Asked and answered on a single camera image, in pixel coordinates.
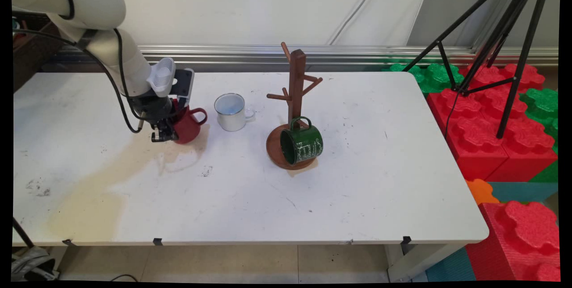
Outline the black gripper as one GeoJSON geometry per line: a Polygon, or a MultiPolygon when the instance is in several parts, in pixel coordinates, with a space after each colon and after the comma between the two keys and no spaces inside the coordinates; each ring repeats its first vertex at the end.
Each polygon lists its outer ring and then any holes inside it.
{"type": "Polygon", "coordinates": [[[177,99],[171,97],[142,96],[134,98],[134,111],[143,117],[139,121],[139,127],[145,122],[151,125],[153,132],[151,142],[163,143],[179,139],[174,123],[179,109],[177,99]]]}

